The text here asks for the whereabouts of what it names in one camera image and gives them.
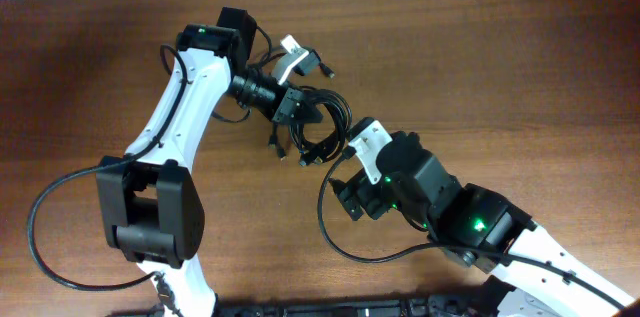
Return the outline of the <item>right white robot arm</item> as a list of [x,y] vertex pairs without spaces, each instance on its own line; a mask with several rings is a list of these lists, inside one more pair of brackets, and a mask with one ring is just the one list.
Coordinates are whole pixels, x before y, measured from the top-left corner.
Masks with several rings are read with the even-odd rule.
[[415,133],[387,133],[373,124],[349,139],[339,157],[360,160],[348,181],[327,174],[352,220],[399,212],[427,235],[423,249],[439,249],[497,282],[495,316],[621,316],[634,297],[581,263],[531,215],[502,194],[462,185]]

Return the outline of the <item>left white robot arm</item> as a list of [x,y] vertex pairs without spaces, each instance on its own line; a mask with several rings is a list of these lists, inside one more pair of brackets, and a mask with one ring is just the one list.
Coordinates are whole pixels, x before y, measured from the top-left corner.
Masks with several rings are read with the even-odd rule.
[[216,307],[197,256],[205,213],[191,172],[219,100],[230,95],[278,124],[320,119],[286,84],[310,49],[284,37],[284,56],[262,76],[248,66],[257,29],[247,11],[229,7],[213,26],[186,26],[166,48],[175,65],[152,117],[125,155],[104,157],[96,174],[107,244],[150,274],[164,316],[211,316]]

